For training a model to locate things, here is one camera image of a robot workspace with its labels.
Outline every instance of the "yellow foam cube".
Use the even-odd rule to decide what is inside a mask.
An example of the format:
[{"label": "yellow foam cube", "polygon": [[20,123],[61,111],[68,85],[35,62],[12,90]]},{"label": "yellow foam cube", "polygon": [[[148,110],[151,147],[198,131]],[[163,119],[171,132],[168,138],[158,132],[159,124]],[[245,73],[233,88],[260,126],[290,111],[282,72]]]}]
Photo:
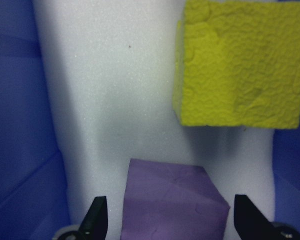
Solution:
[{"label": "yellow foam cube", "polygon": [[297,128],[300,2],[188,0],[173,109],[184,126]]}]

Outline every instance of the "blue wall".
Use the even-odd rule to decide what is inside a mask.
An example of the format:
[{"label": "blue wall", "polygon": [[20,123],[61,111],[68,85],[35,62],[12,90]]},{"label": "blue wall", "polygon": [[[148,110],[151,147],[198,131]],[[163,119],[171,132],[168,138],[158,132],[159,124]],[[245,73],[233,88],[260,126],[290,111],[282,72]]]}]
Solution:
[{"label": "blue wall", "polygon": [[0,0],[0,240],[48,240],[70,224],[34,10]]}]

